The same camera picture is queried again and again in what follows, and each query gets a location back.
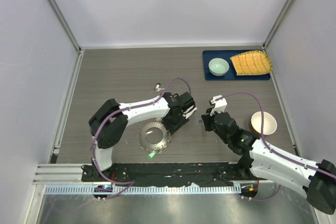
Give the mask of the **metal disc with keyrings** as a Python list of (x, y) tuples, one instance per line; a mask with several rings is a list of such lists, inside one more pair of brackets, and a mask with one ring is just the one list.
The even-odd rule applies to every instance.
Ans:
[(138, 145), (148, 153), (157, 150), (161, 153), (171, 142), (171, 134), (164, 127), (161, 121), (149, 121), (143, 124), (138, 130)]

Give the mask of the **key with green tag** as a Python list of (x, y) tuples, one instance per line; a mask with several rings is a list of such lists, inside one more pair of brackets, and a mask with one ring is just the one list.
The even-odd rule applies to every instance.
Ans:
[(153, 150), (148, 154), (148, 159), (152, 159), (157, 154), (157, 150)]

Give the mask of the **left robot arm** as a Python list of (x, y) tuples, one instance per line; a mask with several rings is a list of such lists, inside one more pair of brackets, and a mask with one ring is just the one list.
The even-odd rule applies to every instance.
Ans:
[(88, 175), (102, 182), (111, 177), (113, 147), (127, 127), (143, 122), (138, 131), (139, 145), (149, 153), (160, 153), (196, 111), (196, 103), (189, 92), (181, 95), (163, 92), (152, 99), (134, 103), (107, 100), (89, 120), (93, 140), (92, 171)]

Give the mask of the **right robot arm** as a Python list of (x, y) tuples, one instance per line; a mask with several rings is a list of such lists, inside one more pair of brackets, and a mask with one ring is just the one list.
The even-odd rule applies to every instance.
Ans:
[(272, 180), (302, 197), (315, 209), (335, 213), (335, 165), (315, 162), (288, 153), (240, 128), (227, 112), (201, 116), (205, 131), (214, 132), (235, 154), (241, 156), (237, 173), (242, 179), (252, 176)]

